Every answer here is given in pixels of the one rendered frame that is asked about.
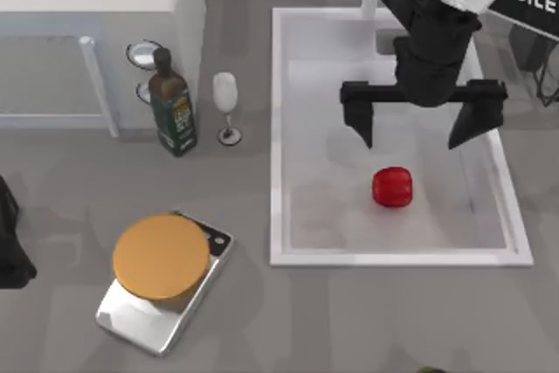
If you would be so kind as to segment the clear wine glass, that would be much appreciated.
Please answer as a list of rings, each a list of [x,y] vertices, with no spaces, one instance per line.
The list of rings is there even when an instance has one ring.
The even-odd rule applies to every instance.
[[[224,115],[225,125],[217,132],[218,142],[227,147],[239,144],[242,133],[232,126],[232,111],[238,104],[237,80],[232,73],[220,72],[213,76],[213,100],[217,110]]]

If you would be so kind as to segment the dark green bottle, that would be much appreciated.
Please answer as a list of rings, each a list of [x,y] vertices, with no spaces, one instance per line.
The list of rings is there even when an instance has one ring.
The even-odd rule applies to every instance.
[[[197,145],[189,86],[174,69],[168,48],[158,47],[153,58],[155,74],[148,81],[148,91],[157,135],[170,154],[180,157]]]

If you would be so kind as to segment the red bell pepper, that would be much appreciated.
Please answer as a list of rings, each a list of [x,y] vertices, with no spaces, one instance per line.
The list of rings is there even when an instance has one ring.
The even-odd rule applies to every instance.
[[[392,166],[378,170],[371,181],[372,198],[388,208],[402,208],[413,200],[413,179],[409,170]]]

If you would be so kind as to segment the silver scale with orange plate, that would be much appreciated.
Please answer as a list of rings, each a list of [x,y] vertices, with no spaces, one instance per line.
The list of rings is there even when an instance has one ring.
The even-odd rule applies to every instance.
[[[108,333],[166,356],[210,291],[234,237],[180,211],[130,225],[112,253],[114,280],[95,313]]]

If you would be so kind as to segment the white sink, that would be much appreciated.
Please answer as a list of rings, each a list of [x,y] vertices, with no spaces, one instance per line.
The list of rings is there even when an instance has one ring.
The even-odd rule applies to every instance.
[[[272,35],[270,261],[275,266],[532,266],[500,134],[449,149],[458,104],[374,107],[373,146],[343,121],[345,81],[394,83],[386,8],[276,8]],[[376,204],[380,169],[413,200]]]

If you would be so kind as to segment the microwave oven door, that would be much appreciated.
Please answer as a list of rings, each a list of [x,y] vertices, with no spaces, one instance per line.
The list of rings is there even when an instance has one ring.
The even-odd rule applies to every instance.
[[[0,11],[0,129],[108,130],[79,48],[82,36],[95,40],[118,122],[102,65],[102,35],[99,18],[89,12]]]

